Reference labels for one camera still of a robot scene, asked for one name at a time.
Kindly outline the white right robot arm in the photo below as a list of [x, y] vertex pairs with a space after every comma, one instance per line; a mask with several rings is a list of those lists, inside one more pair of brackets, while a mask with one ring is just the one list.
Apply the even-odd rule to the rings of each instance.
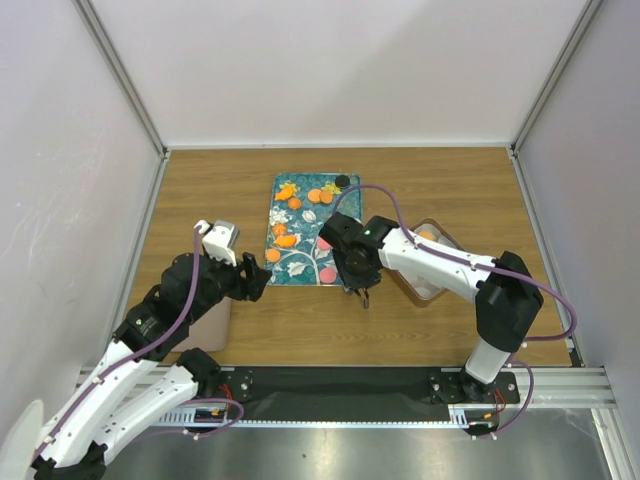
[[369, 306], [369, 291], [389, 271], [420, 298], [450, 291], [475, 308], [478, 340], [462, 368], [462, 394], [474, 402], [492, 395], [501, 368], [524, 342], [544, 300], [524, 261], [512, 252], [474, 255], [381, 216], [367, 223], [340, 212], [312, 236], [316, 281], [327, 274], [346, 294]]

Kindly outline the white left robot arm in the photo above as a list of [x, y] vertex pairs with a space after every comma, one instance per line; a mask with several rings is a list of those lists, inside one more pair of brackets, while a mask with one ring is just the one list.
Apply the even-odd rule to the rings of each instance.
[[201, 253], [176, 257], [115, 330], [103, 357], [45, 426], [31, 463], [37, 479], [99, 479], [107, 464], [161, 415], [221, 393], [220, 366], [199, 348], [184, 351], [133, 400], [127, 394], [225, 299], [257, 301], [272, 274], [244, 253], [237, 264]]

